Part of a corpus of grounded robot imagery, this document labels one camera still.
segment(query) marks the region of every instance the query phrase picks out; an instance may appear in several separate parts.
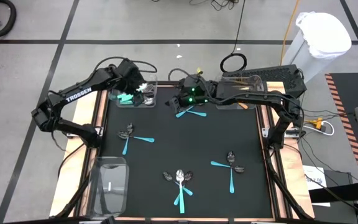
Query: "black robotic arm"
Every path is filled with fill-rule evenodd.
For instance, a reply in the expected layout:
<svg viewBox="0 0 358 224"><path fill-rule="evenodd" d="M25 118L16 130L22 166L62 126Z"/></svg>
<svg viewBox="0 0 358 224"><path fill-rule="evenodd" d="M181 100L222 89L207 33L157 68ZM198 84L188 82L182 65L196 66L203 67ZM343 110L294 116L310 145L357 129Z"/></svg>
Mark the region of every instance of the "black robotic arm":
<svg viewBox="0 0 358 224"><path fill-rule="evenodd" d="M31 112L33 120L41 131L55 130L78 135L86 146L98 147L99 135L91 124L76 124L61 118L63 107L81 97L99 90L115 89L134 95L135 102L142 102L142 95L136 89L145 83L138 66L124 58L118 67L110 65L95 69L86 80L59 92L49 91L45 101Z"/></svg>

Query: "clear plastic container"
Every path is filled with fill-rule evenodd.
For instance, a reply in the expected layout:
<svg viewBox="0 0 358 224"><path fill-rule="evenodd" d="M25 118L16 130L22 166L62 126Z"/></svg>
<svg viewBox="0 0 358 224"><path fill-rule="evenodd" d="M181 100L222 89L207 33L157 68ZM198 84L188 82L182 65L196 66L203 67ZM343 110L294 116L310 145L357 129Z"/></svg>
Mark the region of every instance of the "clear plastic container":
<svg viewBox="0 0 358 224"><path fill-rule="evenodd" d="M126 209L129 167L122 157L97 157L89 177L86 217L117 217Z"/></svg>
<svg viewBox="0 0 358 224"><path fill-rule="evenodd" d="M250 77L221 77L220 82L232 85L239 90L244 91L263 91L264 85L262 79L258 75ZM216 105L219 110L244 110L254 109L256 105L250 103L233 103L232 105Z"/></svg>
<svg viewBox="0 0 358 224"><path fill-rule="evenodd" d="M128 95L124 96L124 98L128 100L121 101L119 97L121 97L122 94L124 93L117 90L112 90L110 92L109 99L115 100L117 106L120 108L153 108L156 105L156 101L157 101L157 85L158 85L157 76L155 74L145 74L143 75L143 78L147 82L146 83L147 88L145 90L142 90L144 92L145 100L141 105L135 106L131 101L131 97Z"/></svg>

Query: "wooden edge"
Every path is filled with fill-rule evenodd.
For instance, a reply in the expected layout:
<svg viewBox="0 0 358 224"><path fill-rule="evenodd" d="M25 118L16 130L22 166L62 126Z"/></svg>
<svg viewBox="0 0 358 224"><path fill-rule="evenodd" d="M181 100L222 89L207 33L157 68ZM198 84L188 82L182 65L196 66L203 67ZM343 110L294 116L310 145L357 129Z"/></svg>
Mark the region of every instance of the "wooden edge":
<svg viewBox="0 0 358 224"><path fill-rule="evenodd" d="M262 112L262 117L264 119L264 126L265 128L269 128L269 116L267 115L267 107L266 106L261 106L261 112ZM263 139L262 139L262 129L261 127L259 127L259 138L260 138L260 141L262 142ZM262 152L264 154L264 159L266 159L267 156L270 156L270 155L265 155L265 151L262 149ZM275 160L275 157L271 157L271 160L272 160L272 164L273 164L273 168L274 170L277 172L277 162ZM275 186L275 191L276 191L276 196L277 196L277 203L278 203L278 211L280 212L280 217L281 218L286 218L287 217L287 214L285 213L285 206L284 206L284 199L283 199L283 194L281 192L281 190L278 188L277 184L274 183L274 186ZM270 198L272 198L272 189L270 189L269 187L269 192L270 192Z"/></svg>
<svg viewBox="0 0 358 224"><path fill-rule="evenodd" d="M96 103L97 92L90 93L77 101L73 122L77 124L90 124L92 122L93 111ZM98 120L102 120L102 115L98 113ZM80 138L74 137L68 139L66 152L64 158L74 151L83 142ZM57 182L55 196L53 197L52 206L50 209L50 216L56 215L61 212L66 204L70 201L74 193L77 191L82 170L79 167L83 167L85 159L86 146L83 146L75 154L69 158L63 165L60 176Z"/></svg>
<svg viewBox="0 0 358 224"><path fill-rule="evenodd" d="M276 90L281 93L285 93L284 85L282 82L267 82L267 88L268 91ZM272 114L274 123L276 123L279 117L274 110L272 110ZM291 192L302 209L309 216L314 217L314 211L310 200L298 143L296 139L284 139L284 144L292 146L298 150L295 151L292 147L286 145L284 145L284 148L280 150L287 189ZM293 210L292 215L293 218L298 218Z"/></svg>
<svg viewBox="0 0 358 224"><path fill-rule="evenodd" d="M116 217L117 221L145 221L142 217ZM151 218L152 221L228 222L228 218ZM235 222L272 222L274 218L235 218Z"/></svg>

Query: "black hose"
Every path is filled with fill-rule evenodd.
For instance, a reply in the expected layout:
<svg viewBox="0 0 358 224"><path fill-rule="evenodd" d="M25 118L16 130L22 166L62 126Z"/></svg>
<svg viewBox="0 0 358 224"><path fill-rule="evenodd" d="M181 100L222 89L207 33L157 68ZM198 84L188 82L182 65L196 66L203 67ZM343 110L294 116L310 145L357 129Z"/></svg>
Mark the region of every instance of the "black hose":
<svg viewBox="0 0 358 224"><path fill-rule="evenodd" d="M13 5L13 3L10 0L0 0L0 3L4 3L8 5L9 8L11 9L11 15L9 16L9 20L7 21L5 27L0 30L0 37L2 37L7 33L9 33L9 31L11 31L11 29L13 28L13 25L15 24L16 21L17 13L16 13L15 5Z"/></svg>

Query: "spoon head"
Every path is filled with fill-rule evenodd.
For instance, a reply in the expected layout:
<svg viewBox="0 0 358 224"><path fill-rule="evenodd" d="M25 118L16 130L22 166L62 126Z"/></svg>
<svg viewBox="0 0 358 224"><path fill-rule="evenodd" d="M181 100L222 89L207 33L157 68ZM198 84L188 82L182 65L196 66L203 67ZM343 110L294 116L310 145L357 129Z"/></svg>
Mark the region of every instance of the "spoon head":
<svg viewBox="0 0 358 224"><path fill-rule="evenodd" d="M153 98L146 98L143 103L145 105L152 105L154 103L154 99Z"/></svg>
<svg viewBox="0 0 358 224"><path fill-rule="evenodd" d="M177 181L182 182L185 179L185 174L183 173L183 170L177 171Z"/></svg>
<svg viewBox="0 0 358 224"><path fill-rule="evenodd" d="M129 137L129 134L126 131L119 131L117 133L117 136L121 139L127 139Z"/></svg>
<svg viewBox="0 0 358 224"><path fill-rule="evenodd" d="M172 175L169 174L168 172L162 172L162 175L164 176L164 179L167 181L172 181Z"/></svg>
<svg viewBox="0 0 358 224"><path fill-rule="evenodd" d="M185 174L185 181L188 182L189 180L191 180L191 178L193 178L193 172L189 170Z"/></svg>
<svg viewBox="0 0 358 224"><path fill-rule="evenodd" d="M245 167L242 166L235 166L234 167L234 172L238 173L238 174L242 174L245 170Z"/></svg>
<svg viewBox="0 0 358 224"><path fill-rule="evenodd" d="M235 155L234 155L234 152L233 151L230 151L228 154L227 154L227 157L226 157L227 161L230 163L230 165L236 160L235 158Z"/></svg>
<svg viewBox="0 0 358 224"><path fill-rule="evenodd" d="M128 126L127 126L127 131L128 131L128 134L131 134L132 132L134 132L134 125L132 123L129 123Z"/></svg>

